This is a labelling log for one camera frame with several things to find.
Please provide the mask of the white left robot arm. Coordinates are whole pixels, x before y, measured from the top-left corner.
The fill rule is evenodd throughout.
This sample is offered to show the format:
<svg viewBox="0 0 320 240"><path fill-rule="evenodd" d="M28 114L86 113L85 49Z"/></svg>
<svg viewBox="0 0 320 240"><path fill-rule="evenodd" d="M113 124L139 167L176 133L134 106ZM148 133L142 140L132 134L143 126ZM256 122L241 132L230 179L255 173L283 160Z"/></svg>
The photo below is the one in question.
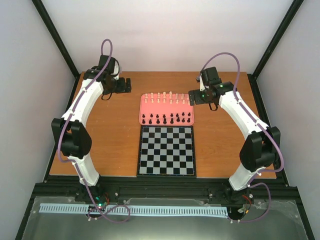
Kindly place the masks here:
<svg viewBox="0 0 320 240"><path fill-rule="evenodd" d="M74 166L80 183L89 186L86 195L95 202L103 198L104 188L97 184L100 175L90 155L92 139L86 124L99 97L131 92L131 79L119 77L119 69L115 66L112 74L108 70L101 72L96 67L88 69L68 110L51 122L59 160Z"/></svg>

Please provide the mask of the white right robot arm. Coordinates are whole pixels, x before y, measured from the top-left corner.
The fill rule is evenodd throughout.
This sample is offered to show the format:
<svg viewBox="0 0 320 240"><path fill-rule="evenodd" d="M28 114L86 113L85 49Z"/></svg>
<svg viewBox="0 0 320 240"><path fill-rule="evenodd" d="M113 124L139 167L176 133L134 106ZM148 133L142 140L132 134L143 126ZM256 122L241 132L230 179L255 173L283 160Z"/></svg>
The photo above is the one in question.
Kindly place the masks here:
<svg viewBox="0 0 320 240"><path fill-rule="evenodd" d="M208 104L215 106L214 111L219 108L225 110L244 137L245 142L239 153L240 165L228 180L233 190L243 190L249 187L254 177L278 159L280 131L260 120L234 84L222 82L215 67L201 70L196 80L199 89L189 91L190 104Z"/></svg>

